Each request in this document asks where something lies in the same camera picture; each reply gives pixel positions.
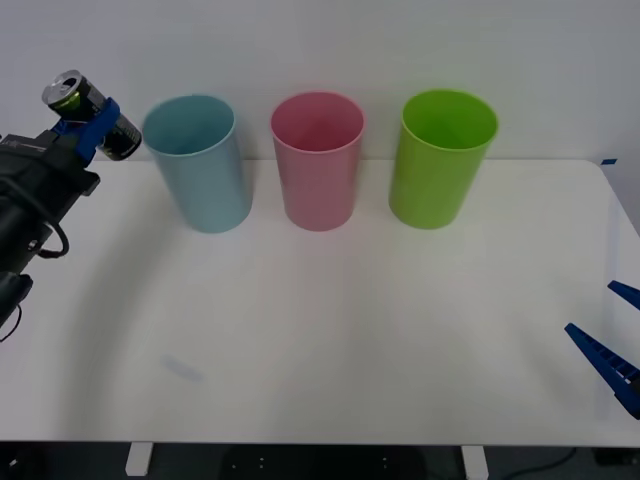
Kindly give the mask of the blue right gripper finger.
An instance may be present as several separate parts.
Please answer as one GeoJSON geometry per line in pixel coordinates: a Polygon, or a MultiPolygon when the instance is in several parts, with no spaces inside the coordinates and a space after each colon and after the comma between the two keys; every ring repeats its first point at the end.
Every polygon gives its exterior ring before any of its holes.
{"type": "Polygon", "coordinates": [[[636,310],[640,310],[640,290],[618,281],[611,281],[607,288],[624,299],[636,310]]]}
{"type": "Polygon", "coordinates": [[[573,323],[566,333],[613,391],[614,397],[635,419],[639,418],[639,369],[573,323]]]}

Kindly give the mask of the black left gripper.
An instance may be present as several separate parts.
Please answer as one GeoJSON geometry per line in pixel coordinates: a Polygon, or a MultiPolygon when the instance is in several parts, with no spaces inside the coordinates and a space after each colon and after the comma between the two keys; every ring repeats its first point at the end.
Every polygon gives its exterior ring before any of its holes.
{"type": "Polygon", "coordinates": [[[79,128],[60,118],[53,126],[55,133],[45,130],[36,138],[19,138],[19,152],[27,160],[20,180],[55,220],[61,220],[81,196],[89,196],[99,184],[99,176],[86,166],[119,116],[119,105],[109,97],[104,109],[79,128]]]}

